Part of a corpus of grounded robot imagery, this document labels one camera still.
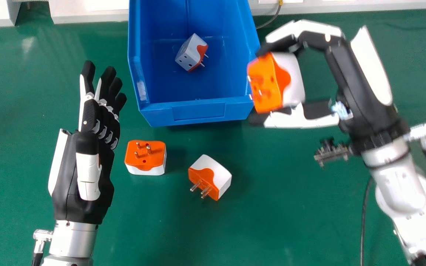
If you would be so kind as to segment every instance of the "robotic hand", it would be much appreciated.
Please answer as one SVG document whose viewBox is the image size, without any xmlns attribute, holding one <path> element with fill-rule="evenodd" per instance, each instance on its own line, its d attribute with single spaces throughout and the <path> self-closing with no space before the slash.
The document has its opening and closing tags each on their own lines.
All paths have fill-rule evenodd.
<svg viewBox="0 0 426 266">
<path fill-rule="evenodd" d="M 339 117 L 341 131 L 350 137 L 349 145 L 323 141 L 315 160 L 323 166 L 337 158 L 361 156 L 377 183 L 377 203 L 392 219 L 408 263 L 426 266 L 426 178 L 416 169 L 408 144 L 420 141 L 426 155 L 426 124 L 409 128 L 397 113 L 387 74 L 366 27 L 348 42 L 338 27 L 292 21 L 267 35 L 257 56 L 264 60 L 271 54 L 298 54 L 304 47 L 324 53 L 338 83 L 336 102 L 329 108 Z M 272 79 L 283 81 L 280 71 L 286 69 L 278 67 L 281 63 L 277 59 L 273 61 L 263 71 L 272 73 Z M 261 84 L 266 85 L 251 82 L 253 94 L 264 89 Z M 280 87 L 269 91 L 270 98 L 285 94 Z"/>
<path fill-rule="evenodd" d="M 49 175 L 54 204 L 53 231 L 36 230 L 32 266 L 39 266 L 44 245 L 51 242 L 43 266 L 91 266 L 98 225 L 113 200 L 109 178 L 120 135 L 119 112 L 126 96 L 113 67 L 106 68 L 93 88 L 95 65 L 86 61 L 80 74 L 78 130 L 61 129 Z"/>
</svg>

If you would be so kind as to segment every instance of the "green surface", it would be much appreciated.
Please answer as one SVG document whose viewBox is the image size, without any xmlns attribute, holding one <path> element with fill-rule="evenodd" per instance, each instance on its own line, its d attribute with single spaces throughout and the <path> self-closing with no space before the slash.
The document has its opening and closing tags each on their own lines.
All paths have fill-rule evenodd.
<svg viewBox="0 0 426 266">
<path fill-rule="evenodd" d="M 320 138 L 345 138 L 338 128 L 273 130 L 245 122 L 150 128 L 135 103 L 127 23 L 53 25 L 46 9 L 31 7 L 17 27 L 0 28 L 0 265 L 29 265 L 32 232 L 54 226 L 49 168 L 59 128 L 77 125 L 85 59 L 98 66 L 97 75 L 115 66 L 128 96 L 111 174 L 115 197 L 99 231 L 96 265 L 358 265 L 368 171 L 358 158 L 325 170 L 312 158 Z M 260 38 L 300 18 L 338 25 L 348 38 L 368 25 L 400 113 L 411 125 L 426 121 L 426 10 L 279 17 Z M 333 96 L 336 85 L 320 54 L 306 52 L 301 68 L 309 98 Z M 132 139 L 167 143 L 166 175 L 127 172 Z M 218 202 L 188 191 L 186 170 L 203 153 L 233 175 Z M 426 172 L 417 146 L 414 157 Z M 406 265 L 373 197 L 366 252 L 367 265 Z"/>
</svg>

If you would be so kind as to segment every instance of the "blue container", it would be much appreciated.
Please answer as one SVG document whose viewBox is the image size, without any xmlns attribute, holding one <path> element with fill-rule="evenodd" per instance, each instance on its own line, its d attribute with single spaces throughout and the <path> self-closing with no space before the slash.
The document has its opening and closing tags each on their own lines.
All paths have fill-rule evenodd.
<svg viewBox="0 0 426 266">
<path fill-rule="evenodd" d="M 209 57 L 189 73 L 175 56 L 194 33 Z M 257 49 L 247 0 L 130 0 L 129 68 L 153 127 L 246 119 L 253 107 L 246 67 Z"/>
</svg>

